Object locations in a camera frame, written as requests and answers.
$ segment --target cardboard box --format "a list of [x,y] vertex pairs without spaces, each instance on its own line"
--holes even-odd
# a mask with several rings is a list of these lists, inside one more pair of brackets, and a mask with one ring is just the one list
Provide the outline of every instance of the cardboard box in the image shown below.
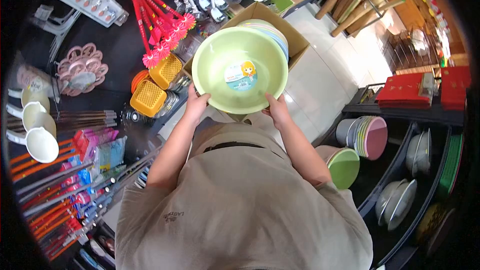
[[[261,19],[270,22],[276,29],[281,31],[284,34],[286,40],[288,41],[288,71],[297,64],[303,54],[307,51],[310,43],[301,35],[295,28],[293,28],[289,22],[285,19],[272,12],[264,4],[260,2],[255,2],[250,4],[247,8],[239,12],[235,17],[226,22],[224,26],[220,29],[225,29],[229,27],[235,27],[242,21],[249,19]],[[184,65],[184,72],[188,73],[191,78],[192,74],[192,62],[194,58],[190,58]]]

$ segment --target person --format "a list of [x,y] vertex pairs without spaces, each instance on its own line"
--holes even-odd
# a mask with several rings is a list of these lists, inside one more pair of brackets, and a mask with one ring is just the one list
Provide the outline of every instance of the person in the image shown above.
[[351,191],[332,183],[283,95],[266,94],[270,109],[262,112],[286,153],[244,123],[213,125],[194,137],[209,98],[190,85],[146,188],[126,187],[117,269],[369,269],[372,239]]

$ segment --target hand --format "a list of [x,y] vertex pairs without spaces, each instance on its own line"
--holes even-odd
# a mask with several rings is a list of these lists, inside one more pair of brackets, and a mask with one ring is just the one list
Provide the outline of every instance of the hand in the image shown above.
[[198,97],[197,93],[195,92],[194,84],[190,83],[188,87],[187,108],[182,116],[182,119],[194,126],[197,126],[200,123],[200,117],[207,108],[207,100],[209,100],[210,97],[212,97],[210,93],[205,93]]
[[262,110],[261,112],[272,117],[273,125],[276,129],[281,130],[285,125],[293,122],[292,117],[290,117],[289,110],[287,109],[287,103],[285,102],[285,97],[283,94],[280,95],[277,100],[272,96],[272,94],[265,93],[265,98],[267,98],[268,103],[270,104],[270,111]]

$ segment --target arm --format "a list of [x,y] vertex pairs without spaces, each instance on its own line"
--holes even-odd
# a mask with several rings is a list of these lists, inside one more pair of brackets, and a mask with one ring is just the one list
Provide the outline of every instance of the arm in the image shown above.
[[273,124],[280,131],[286,153],[295,170],[313,186],[331,181],[332,176],[327,164],[290,117],[283,94],[278,100],[268,93],[265,96],[270,104],[270,111],[263,110],[262,112],[272,117]]
[[153,161],[147,177],[147,188],[164,188],[171,192],[177,187],[178,176],[187,160],[195,128],[200,123],[209,98],[208,93],[198,97],[194,84],[190,84],[185,113]]

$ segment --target plastic basin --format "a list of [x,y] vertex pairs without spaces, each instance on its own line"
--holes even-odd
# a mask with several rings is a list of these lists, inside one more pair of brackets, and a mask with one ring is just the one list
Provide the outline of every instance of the plastic basin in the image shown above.
[[191,74],[198,93],[227,113],[245,115],[268,106],[287,84],[288,64],[280,46],[265,33],[230,27],[208,37],[195,52]]

